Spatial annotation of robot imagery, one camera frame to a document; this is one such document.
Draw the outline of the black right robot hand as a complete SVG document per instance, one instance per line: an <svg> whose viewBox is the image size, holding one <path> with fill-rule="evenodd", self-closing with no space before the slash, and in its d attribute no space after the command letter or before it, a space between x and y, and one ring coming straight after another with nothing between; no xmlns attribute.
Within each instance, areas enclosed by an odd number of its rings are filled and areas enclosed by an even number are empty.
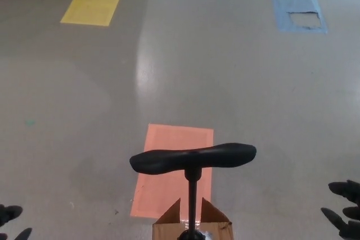
<svg viewBox="0 0 360 240"><path fill-rule="evenodd" d="M343 214L350 218L347 223L340 215L330 209L322 207L322 213L339 231L339 236L342 239L359 239L359 183L352 180L331 182L328 187L332 193L346 198L348 201L355 203L356 206L343 209Z"/></svg>

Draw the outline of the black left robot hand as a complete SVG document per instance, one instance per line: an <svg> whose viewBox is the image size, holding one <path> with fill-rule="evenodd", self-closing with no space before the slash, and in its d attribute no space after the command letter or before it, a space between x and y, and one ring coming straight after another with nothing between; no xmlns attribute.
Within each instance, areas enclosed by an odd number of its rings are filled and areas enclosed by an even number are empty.
<svg viewBox="0 0 360 240"><path fill-rule="evenodd" d="M17 205L5 206L1 204L1 227L18 218L23 212L23 208ZM28 240L32 233L32 228L26 228L20 232L14 240Z"/></svg>

